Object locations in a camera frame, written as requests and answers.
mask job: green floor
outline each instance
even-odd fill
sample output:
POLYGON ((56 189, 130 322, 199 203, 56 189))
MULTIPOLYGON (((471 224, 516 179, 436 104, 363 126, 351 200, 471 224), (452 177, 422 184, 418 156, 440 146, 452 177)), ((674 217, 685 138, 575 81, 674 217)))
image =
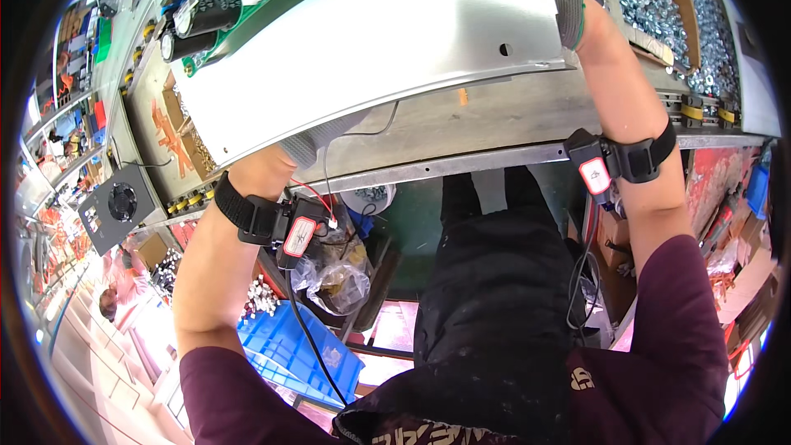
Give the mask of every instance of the green floor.
MULTIPOLYGON (((530 165, 541 186, 559 231, 566 230, 566 204, 569 192, 577 189, 578 174, 569 162, 530 165)), ((502 169, 472 174, 484 213, 505 209, 502 169)), ((393 238, 393 245, 403 255, 389 291, 389 298, 416 300, 426 286, 434 253, 442 233, 440 205, 442 179, 433 178, 397 185, 395 199, 376 219, 376 230, 393 238)))

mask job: sleeve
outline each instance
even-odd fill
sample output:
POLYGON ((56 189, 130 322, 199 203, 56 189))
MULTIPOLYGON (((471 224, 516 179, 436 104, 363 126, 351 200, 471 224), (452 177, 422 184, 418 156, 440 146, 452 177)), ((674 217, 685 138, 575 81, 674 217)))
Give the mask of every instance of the sleeve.
POLYGON ((631 352, 707 396, 723 399, 728 377, 725 339, 695 238, 671 238, 646 262, 638 282, 631 352))
POLYGON ((286 404, 234 351, 193 349, 182 358, 180 372, 196 445, 340 443, 286 404))

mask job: metal sheet panel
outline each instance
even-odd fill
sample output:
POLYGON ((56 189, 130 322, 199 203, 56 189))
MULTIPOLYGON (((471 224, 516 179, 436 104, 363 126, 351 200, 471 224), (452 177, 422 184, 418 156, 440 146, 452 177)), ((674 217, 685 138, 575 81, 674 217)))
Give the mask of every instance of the metal sheet panel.
POLYGON ((555 0, 305 0, 232 57, 173 71, 222 166, 398 98, 563 69, 556 14, 555 0))

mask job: gray glove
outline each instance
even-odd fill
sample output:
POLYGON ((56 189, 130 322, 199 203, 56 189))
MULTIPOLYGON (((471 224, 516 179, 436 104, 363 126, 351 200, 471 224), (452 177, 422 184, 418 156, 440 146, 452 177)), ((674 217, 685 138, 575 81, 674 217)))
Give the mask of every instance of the gray glove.
POLYGON ((555 0, 558 6, 558 29, 560 43, 574 50, 582 38, 585 23, 585 4, 582 0, 555 0))
POLYGON ((316 163, 316 153, 341 136, 346 131, 362 122, 371 113, 371 109, 360 110, 329 122, 306 129, 300 134, 289 136, 280 142, 280 146, 288 153, 297 166, 307 169, 316 163))

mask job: fan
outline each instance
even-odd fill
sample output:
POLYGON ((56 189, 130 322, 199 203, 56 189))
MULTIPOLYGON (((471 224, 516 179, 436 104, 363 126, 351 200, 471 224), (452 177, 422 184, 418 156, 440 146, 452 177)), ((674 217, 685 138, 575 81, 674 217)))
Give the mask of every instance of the fan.
POLYGON ((127 183, 114 183, 108 196, 110 215, 118 222, 131 222, 137 211, 138 197, 127 183))

